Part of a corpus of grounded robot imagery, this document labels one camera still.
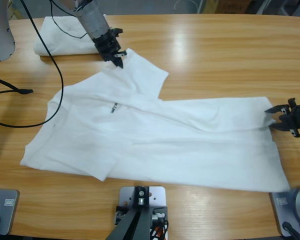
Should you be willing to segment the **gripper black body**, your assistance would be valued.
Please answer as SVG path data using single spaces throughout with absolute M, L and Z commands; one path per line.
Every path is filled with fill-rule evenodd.
M 98 53 L 101 55 L 102 59 L 105 62 L 111 61 L 113 57 L 126 56 L 127 52 L 120 51 L 121 46 L 117 41 L 117 38 L 113 38 L 111 36 L 110 28 L 107 30 L 105 34 L 102 34 L 98 38 L 94 38 L 92 40 Z
M 290 131 L 285 132 L 290 132 L 293 137 L 300 138 L 300 104 L 296 103 L 295 98 L 290 98 L 288 105 L 290 106 L 290 114 L 282 114 L 279 120 L 289 123 Z

